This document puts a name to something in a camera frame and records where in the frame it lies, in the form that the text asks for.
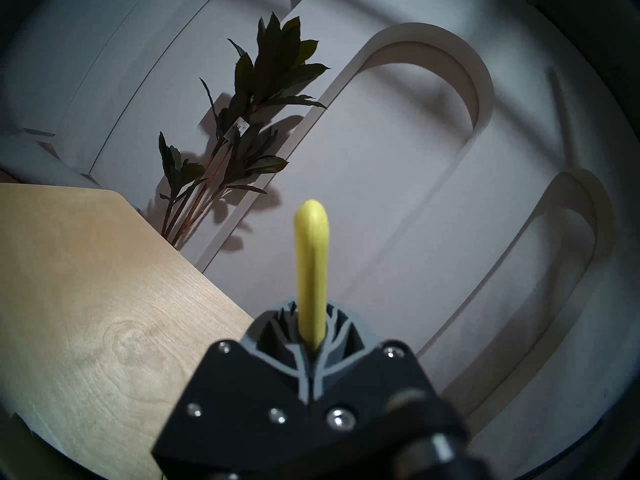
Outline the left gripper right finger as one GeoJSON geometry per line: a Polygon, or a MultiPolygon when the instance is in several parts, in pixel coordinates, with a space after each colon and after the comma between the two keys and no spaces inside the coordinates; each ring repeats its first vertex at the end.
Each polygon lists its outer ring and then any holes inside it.
{"type": "Polygon", "coordinates": [[[310,464],[470,464],[469,433],[411,349],[327,305],[314,363],[310,464]]]}

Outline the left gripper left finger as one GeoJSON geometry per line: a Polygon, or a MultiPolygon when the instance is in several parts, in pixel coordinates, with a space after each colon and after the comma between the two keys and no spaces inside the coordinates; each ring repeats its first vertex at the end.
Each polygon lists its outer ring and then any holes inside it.
{"type": "Polygon", "coordinates": [[[296,308],[209,347],[152,448],[162,473],[261,472],[309,452],[311,365],[296,308]]]}

